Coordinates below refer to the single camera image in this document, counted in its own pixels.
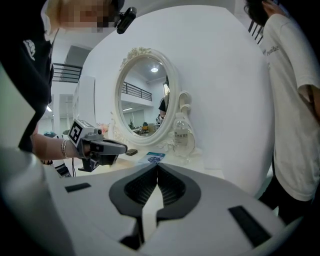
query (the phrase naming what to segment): white curved backdrop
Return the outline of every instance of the white curved backdrop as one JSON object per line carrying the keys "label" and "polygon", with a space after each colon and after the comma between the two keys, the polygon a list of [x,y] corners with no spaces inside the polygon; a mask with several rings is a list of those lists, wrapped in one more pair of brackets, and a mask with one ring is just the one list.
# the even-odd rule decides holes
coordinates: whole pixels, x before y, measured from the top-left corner
{"label": "white curved backdrop", "polygon": [[274,107],[268,64],[247,29],[225,8],[189,5],[137,18],[89,54],[82,74],[95,77],[95,118],[110,123],[123,58],[135,47],[162,52],[192,96],[190,120],[208,169],[254,195],[271,164]]}

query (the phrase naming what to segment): silver bracelet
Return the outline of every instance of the silver bracelet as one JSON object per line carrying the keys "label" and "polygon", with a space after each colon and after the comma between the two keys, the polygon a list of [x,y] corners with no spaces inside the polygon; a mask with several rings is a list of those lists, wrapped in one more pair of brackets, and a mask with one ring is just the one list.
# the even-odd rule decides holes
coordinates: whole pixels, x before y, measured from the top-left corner
{"label": "silver bracelet", "polygon": [[62,145],[61,145],[61,152],[62,152],[62,154],[64,156],[64,159],[69,159],[69,157],[67,156],[67,153],[66,153],[67,142],[68,142],[68,140],[64,139],[63,142],[62,142]]}

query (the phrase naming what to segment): black cap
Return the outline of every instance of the black cap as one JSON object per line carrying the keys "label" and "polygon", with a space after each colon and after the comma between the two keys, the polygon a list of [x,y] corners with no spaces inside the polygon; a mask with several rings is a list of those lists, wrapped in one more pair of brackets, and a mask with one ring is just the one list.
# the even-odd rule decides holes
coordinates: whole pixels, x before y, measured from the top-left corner
{"label": "black cap", "polygon": [[112,3],[115,7],[115,10],[117,12],[120,12],[120,10],[124,7],[125,5],[125,0],[112,0]]}

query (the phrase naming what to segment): small box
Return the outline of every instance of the small box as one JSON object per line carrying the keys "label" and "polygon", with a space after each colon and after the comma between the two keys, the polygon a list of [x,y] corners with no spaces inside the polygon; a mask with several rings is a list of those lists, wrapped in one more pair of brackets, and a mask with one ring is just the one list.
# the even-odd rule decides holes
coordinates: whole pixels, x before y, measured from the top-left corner
{"label": "small box", "polygon": [[133,156],[133,155],[135,155],[136,153],[138,153],[138,150],[137,149],[129,149],[125,154],[127,155],[127,156]]}

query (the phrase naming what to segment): bottle label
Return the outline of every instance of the bottle label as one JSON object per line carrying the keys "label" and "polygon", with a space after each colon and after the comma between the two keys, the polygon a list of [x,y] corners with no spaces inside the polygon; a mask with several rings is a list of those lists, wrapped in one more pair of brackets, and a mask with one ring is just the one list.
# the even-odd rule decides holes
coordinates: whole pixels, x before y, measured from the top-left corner
{"label": "bottle label", "polygon": [[174,131],[174,143],[177,146],[188,145],[188,129],[177,129]]}

